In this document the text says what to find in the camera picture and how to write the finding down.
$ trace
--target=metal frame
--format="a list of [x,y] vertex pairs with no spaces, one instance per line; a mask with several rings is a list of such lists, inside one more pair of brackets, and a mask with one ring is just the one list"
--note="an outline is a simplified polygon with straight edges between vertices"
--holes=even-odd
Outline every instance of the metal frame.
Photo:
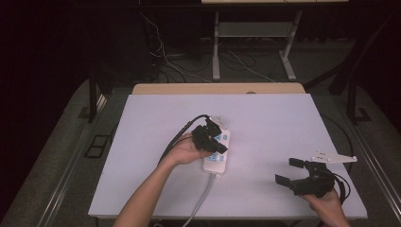
[[286,46],[279,51],[280,59],[286,70],[288,79],[294,81],[296,79],[292,66],[288,59],[289,50],[294,42],[295,34],[301,20],[302,11],[298,10],[295,17],[290,23],[289,34],[287,33],[288,22],[271,22],[271,23],[221,23],[218,20],[218,11],[215,18],[215,37],[213,51],[213,80],[220,81],[220,70],[218,62],[218,37],[287,37]]

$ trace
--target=human hand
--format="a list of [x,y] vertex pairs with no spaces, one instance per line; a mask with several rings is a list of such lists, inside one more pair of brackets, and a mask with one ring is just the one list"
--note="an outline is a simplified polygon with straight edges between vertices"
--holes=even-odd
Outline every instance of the human hand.
[[163,161],[169,162],[174,166],[185,165],[213,154],[211,152],[196,149],[191,138],[191,133],[186,133],[181,136]]
[[316,211],[321,220],[328,226],[350,226],[342,210],[339,195],[334,188],[322,198],[317,198],[315,195],[302,195],[300,197],[309,202],[310,207]]

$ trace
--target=power cord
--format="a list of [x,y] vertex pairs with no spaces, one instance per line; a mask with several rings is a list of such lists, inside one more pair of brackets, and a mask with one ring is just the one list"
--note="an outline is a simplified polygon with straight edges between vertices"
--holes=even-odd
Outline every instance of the power cord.
[[212,187],[213,180],[217,177],[216,174],[211,173],[209,177],[209,183],[207,184],[206,189],[203,192],[203,195],[200,197],[198,204],[195,206],[194,210],[192,211],[191,217],[186,221],[183,227],[187,226],[189,222],[191,222],[192,218],[197,214],[201,204],[203,203],[204,199],[206,198],[207,194],[209,194],[210,188]]
[[236,58],[238,59],[238,61],[241,62],[241,64],[244,65],[244,67],[245,67],[246,69],[248,69],[248,71],[250,71],[251,73],[254,73],[254,74],[256,74],[257,76],[260,76],[260,77],[262,77],[262,78],[264,78],[264,79],[268,79],[269,81],[275,83],[274,80],[272,80],[272,79],[270,79],[270,78],[268,78],[268,77],[266,77],[266,76],[264,76],[264,75],[261,75],[261,74],[255,72],[255,71],[253,71],[252,69],[250,69],[250,68],[249,68],[235,53],[233,53],[232,51],[229,50],[228,52],[229,52],[230,54],[232,54],[234,57],[236,57]]
[[163,152],[162,156],[160,157],[159,163],[157,165],[159,165],[160,162],[162,162],[162,160],[168,155],[170,150],[174,147],[174,145],[177,143],[178,139],[183,135],[183,133],[186,132],[189,129],[189,127],[191,127],[191,125],[194,124],[195,121],[197,121],[198,119],[200,119],[202,117],[209,119],[209,115],[202,114],[202,115],[195,117],[193,120],[189,121],[188,123],[186,123],[186,125],[176,134],[176,136],[174,136],[174,138],[167,145],[165,152]]

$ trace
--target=forearm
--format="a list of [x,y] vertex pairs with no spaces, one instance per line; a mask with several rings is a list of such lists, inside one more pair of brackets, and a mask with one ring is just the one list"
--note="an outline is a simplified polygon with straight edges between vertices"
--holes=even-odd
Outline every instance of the forearm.
[[132,194],[118,215],[114,227],[148,226],[163,187],[174,167],[175,165],[169,161],[161,162]]

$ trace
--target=table leg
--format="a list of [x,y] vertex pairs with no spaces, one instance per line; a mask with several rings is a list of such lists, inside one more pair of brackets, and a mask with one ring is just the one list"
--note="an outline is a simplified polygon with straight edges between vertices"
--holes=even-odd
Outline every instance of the table leg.
[[294,20],[292,22],[292,25],[291,25],[291,29],[290,29],[290,32],[289,32],[289,36],[288,36],[288,40],[287,40],[287,43],[286,43],[286,47],[284,48],[284,50],[280,50],[279,51],[280,58],[281,58],[281,61],[283,62],[283,66],[284,66],[284,68],[286,70],[288,79],[291,80],[291,81],[294,81],[296,79],[296,77],[295,77],[294,71],[292,70],[292,66],[289,63],[288,54],[289,54],[289,50],[291,49],[292,43],[294,41],[295,34],[297,32],[298,25],[299,25],[299,22],[300,22],[300,19],[301,19],[301,15],[302,15],[302,12],[301,11],[297,11],[297,13],[295,15],[295,18],[294,18]]
[[213,48],[213,80],[220,81],[220,66],[218,63],[218,11],[215,19],[215,39]]

